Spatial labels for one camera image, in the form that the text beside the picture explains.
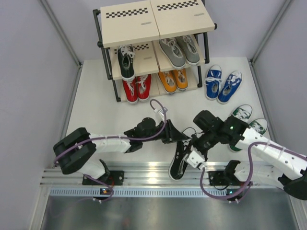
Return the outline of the grey sneaker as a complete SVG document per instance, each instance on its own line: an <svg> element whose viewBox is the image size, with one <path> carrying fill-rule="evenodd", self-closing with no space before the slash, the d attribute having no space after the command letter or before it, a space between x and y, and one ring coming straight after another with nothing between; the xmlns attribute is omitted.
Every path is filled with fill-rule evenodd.
<svg viewBox="0 0 307 230"><path fill-rule="evenodd" d="M171 65L175 69L182 69L184 68L186 64L186 59L184 57L184 54L177 44L177 41L174 37L171 38L165 38L160 39L158 41L159 46L162 50L162 52L166 55L166 57L169 59Z"/></svg>
<svg viewBox="0 0 307 230"><path fill-rule="evenodd" d="M178 36L176 37L176 41L186 57L186 62L192 66L198 65L200 62L200 56L191 36Z"/></svg>

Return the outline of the orange sneaker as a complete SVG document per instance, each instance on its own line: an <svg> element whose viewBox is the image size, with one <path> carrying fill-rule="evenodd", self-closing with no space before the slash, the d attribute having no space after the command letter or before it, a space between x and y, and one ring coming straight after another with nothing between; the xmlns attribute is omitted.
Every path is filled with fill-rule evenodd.
<svg viewBox="0 0 307 230"><path fill-rule="evenodd" d="M188 88L186 69L173 70L172 72L175 77L177 88L181 91L186 90Z"/></svg>
<svg viewBox="0 0 307 230"><path fill-rule="evenodd" d="M177 85L174 79L172 72L165 71L165 72L158 72L158 77L160 82L162 83L164 90L168 94L174 94L177 90Z"/></svg>

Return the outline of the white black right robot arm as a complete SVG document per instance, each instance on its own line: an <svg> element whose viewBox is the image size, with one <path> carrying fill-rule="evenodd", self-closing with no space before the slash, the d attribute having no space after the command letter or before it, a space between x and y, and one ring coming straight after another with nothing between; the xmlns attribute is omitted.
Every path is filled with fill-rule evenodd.
<svg viewBox="0 0 307 230"><path fill-rule="evenodd" d="M253 183L275 186L294 198L307 199L305 155L278 145L233 116L223 121L210 111L202 110L193 123L203 131L200 137L192 137L185 159L193 168L204 171L208 151L218 143L247 151L247 162L231 160L223 171L223 179L229 185L241 186L225 199L232 199Z"/></svg>

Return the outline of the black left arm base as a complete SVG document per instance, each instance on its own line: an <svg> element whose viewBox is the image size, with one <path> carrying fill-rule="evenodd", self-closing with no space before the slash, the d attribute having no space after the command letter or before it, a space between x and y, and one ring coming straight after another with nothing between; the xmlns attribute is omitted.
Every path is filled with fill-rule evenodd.
<svg viewBox="0 0 307 230"><path fill-rule="evenodd" d="M101 185L101 182L107 185L121 186L124 182L124 171L111 170L109 174L107 173L106 175L103 175L94 180L84 176L82 185Z"/></svg>

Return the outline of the black sneaker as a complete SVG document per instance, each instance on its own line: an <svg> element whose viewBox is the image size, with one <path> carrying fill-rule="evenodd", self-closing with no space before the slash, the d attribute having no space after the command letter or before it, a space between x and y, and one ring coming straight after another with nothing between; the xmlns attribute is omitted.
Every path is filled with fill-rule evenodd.
<svg viewBox="0 0 307 230"><path fill-rule="evenodd" d="M187 168L188 164L184 161L184 157L188 154L189 142L192 139L191 136L188 137L190 137L189 140L176 142L175 154L168 169L168 174L172 180L180 180Z"/></svg>
<svg viewBox="0 0 307 230"><path fill-rule="evenodd" d="M132 81L135 78L133 67L135 52L132 44L121 45L117 49L118 63L121 77L124 81Z"/></svg>

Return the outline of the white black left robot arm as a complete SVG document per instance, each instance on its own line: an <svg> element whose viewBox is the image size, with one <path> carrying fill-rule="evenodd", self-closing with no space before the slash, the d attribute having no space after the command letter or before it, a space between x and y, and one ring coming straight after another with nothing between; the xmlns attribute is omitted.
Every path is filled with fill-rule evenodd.
<svg viewBox="0 0 307 230"><path fill-rule="evenodd" d="M102 160L104 153L132 153L140 150L144 142L156 140L168 144L186 141L188 137L171 120L156 124L154 119L146 117L136 127L117 136L94 135L84 127L78 128L55 144L53 151L64 175L81 173L104 185L110 176Z"/></svg>

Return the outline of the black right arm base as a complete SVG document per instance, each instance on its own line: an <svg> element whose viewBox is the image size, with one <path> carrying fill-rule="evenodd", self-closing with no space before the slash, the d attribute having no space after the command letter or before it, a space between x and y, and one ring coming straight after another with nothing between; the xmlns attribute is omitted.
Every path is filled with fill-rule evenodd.
<svg viewBox="0 0 307 230"><path fill-rule="evenodd" d="M236 173L239 173L239 166L243 166L241 161L231 160L223 170L209 171L209 184L218 190L226 190L229 195L238 191L243 187L243 190L253 185L250 181L247 186L244 183L247 179L239 179Z"/></svg>

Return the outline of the red sneaker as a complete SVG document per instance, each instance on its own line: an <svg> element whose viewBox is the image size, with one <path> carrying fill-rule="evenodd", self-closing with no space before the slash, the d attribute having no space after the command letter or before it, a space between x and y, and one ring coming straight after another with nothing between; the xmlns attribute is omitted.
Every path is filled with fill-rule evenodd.
<svg viewBox="0 0 307 230"><path fill-rule="evenodd" d="M136 80L130 80L130 81L122 81L123 89L127 98L127 101L131 104L135 104L138 102L138 95L136 90Z"/></svg>
<svg viewBox="0 0 307 230"><path fill-rule="evenodd" d="M141 102L149 99L151 89L152 76L151 74L137 77L137 95Z"/></svg>

